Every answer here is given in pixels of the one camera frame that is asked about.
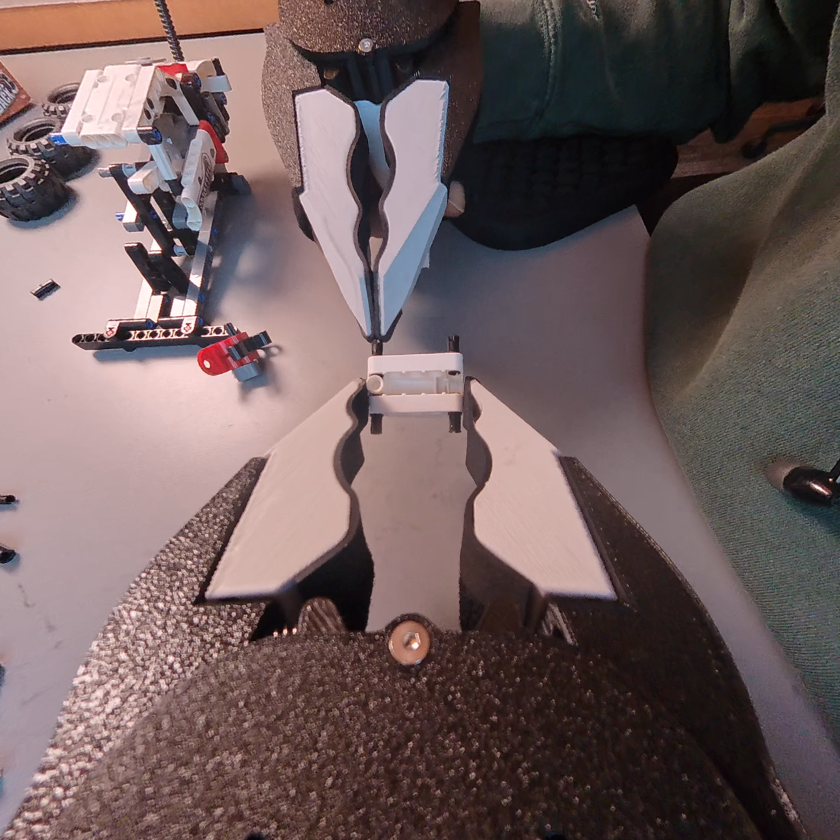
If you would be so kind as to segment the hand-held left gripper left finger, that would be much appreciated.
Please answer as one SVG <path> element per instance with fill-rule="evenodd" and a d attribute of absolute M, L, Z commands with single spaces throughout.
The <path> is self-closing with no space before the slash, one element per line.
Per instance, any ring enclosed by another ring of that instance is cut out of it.
<path fill-rule="evenodd" d="M 365 389 L 352 380 L 269 451 L 205 596 L 254 601 L 303 581 L 361 521 L 351 489 L 364 455 Z"/>

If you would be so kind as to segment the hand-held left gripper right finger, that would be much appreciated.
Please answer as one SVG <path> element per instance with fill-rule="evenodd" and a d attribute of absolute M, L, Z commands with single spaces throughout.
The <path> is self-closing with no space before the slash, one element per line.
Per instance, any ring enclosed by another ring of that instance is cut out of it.
<path fill-rule="evenodd" d="M 615 600 L 556 447 L 475 379 L 465 408 L 478 545 L 541 594 Z"/>

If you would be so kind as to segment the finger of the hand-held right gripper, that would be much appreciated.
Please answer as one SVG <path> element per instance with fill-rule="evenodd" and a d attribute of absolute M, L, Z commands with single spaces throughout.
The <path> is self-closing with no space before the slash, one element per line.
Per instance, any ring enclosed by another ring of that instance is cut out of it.
<path fill-rule="evenodd" d="M 334 279 L 366 338 L 373 334 L 362 204 L 351 180 L 361 138 L 354 104 L 328 87 L 295 96 L 301 166 L 300 202 Z"/>
<path fill-rule="evenodd" d="M 410 296 L 447 204 L 442 181 L 448 83 L 416 79 L 390 96 L 381 109 L 381 135 L 392 179 L 380 202 L 385 242 L 374 268 L 386 339 Z"/>

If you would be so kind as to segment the white curved toy panel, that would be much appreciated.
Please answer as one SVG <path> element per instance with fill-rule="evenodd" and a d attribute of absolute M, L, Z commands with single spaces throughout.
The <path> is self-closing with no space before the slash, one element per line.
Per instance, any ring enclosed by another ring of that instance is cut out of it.
<path fill-rule="evenodd" d="M 463 410 L 460 352 L 372 355 L 367 366 L 370 414 L 416 416 Z"/>

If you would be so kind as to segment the red toy brick piece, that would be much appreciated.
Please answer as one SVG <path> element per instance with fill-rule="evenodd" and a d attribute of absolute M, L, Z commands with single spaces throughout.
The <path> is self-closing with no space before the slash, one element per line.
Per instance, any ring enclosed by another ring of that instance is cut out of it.
<path fill-rule="evenodd" d="M 228 351 L 238 342 L 239 335 L 234 333 L 200 349 L 196 359 L 202 371 L 207 375 L 221 375 L 240 367 L 242 361 L 231 356 Z"/>

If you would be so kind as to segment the black white toy brick model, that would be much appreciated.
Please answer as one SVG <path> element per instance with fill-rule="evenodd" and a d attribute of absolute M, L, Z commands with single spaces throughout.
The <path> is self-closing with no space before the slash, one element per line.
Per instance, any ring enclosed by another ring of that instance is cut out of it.
<path fill-rule="evenodd" d="M 155 5 L 173 60 L 87 71 L 61 130 L 51 135 L 67 148 L 137 145 L 149 154 L 99 170 L 125 198 L 123 227 L 147 231 L 152 241 L 124 246 L 142 278 L 134 314 L 74 336 L 84 350 L 205 347 L 232 334 L 203 315 L 222 202 L 249 192 L 246 179 L 227 169 L 230 85 L 219 59 L 185 61 L 168 6 Z"/>

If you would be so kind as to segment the person's right forearm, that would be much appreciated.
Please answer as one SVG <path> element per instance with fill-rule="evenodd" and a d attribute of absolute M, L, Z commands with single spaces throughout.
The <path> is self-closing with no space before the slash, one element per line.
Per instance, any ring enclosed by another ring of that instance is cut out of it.
<path fill-rule="evenodd" d="M 837 1 L 488 1 L 475 138 L 740 132 L 819 93 Z"/>

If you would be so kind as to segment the black toy tyre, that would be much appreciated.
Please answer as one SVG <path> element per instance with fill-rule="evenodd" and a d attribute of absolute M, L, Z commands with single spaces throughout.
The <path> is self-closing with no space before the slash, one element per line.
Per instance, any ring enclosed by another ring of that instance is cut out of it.
<path fill-rule="evenodd" d="M 78 81 L 68 82 L 55 87 L 47 93 L 41 107 L 43 114 L 46 117 L 57 119 L 63 123 L 67 119 L 80 84 Z"/>
<path fill-rule="evenodd" d="M 67 185 L 45 161 L 20 155 L 1 162 L 3 217 L 35 221 L 61 209 L 69 200 Z"/>
<path fill-rule="evenodd" d="M 42 117 L 16 128 L 7 139 L 12 155 L 25 155 L 47 163 L 63 179 L 84 169 L 93 159 L 93 152 L 83 146 L 59 143 L 51 138 L 60 131 L 58 118 Z"/>

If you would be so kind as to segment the printed box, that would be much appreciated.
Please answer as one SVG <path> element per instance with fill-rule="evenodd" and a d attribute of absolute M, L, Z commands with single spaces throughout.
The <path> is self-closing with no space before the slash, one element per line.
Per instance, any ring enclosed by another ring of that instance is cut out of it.
<path fill-rule="evenodd" d="M 32 98 L 7 68 L 0 65 L 0 123 L 4 125 L 32 107 Z"/>

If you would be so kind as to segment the black drawstring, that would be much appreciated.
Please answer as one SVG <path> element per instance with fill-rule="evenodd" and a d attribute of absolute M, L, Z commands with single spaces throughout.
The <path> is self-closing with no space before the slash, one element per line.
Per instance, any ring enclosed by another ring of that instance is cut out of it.
<path fill-rule="evenodd" d="M 773 487 L 794 499 L 821 507 L 831 507 L 839 499 L 839 461 L 828 469 L 778 459 L 764 471 Z"/>

